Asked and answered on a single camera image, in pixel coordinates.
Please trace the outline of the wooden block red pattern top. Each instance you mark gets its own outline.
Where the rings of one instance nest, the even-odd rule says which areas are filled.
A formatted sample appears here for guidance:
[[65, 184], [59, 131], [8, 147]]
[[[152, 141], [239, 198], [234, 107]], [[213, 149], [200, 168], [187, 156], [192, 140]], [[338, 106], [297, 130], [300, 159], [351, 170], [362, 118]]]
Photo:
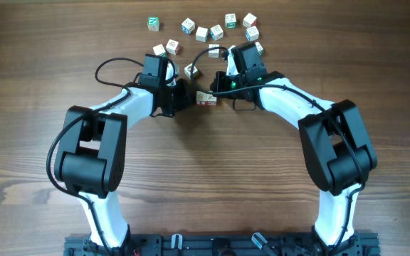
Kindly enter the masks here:
[[206, 94], [206, 105], [216, 105], [217, 104], [217, 97]]

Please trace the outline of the wooden block red U side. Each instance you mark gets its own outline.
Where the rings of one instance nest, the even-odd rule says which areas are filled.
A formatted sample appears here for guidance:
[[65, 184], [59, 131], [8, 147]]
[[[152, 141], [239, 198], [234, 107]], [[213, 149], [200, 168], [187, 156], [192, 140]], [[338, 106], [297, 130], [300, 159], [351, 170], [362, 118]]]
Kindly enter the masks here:
[[196, 92], [196, 104], [206, 105], [206, 93], [203, 93], [201, 91]]

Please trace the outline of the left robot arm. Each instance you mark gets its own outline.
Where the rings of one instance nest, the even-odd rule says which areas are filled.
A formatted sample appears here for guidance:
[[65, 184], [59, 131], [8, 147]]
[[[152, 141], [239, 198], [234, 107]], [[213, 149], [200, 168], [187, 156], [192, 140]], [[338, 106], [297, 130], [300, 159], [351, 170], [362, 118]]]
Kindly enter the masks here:
[[193, 100], [172, 60], [147, 54], [141, 66], [142, 72], [121, 85], [114, 98], [93, 107], [70, 107], [46, 159], [50, 182], [80, 201], [91, 229], [90, 242], [102, 255], [130, 251], [130, 226], [117, 195], [127, 130], [146, 117], [173, 118]]

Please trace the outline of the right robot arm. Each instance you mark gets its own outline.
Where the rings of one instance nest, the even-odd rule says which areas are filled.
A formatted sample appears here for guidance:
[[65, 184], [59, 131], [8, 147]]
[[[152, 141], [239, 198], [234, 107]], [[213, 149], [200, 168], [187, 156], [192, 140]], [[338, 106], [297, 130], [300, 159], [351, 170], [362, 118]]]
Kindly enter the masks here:
[[224, 49], [223, 58], [227, 70], [216, 74], [213, 95], [252, 102], [298, 129], [308, 175], [320, 190], [314, 232], [330, 254], [349, 247], [357, 197], [377, 165], [358, 107], [322, 100], [268, 72], [255, 43]]

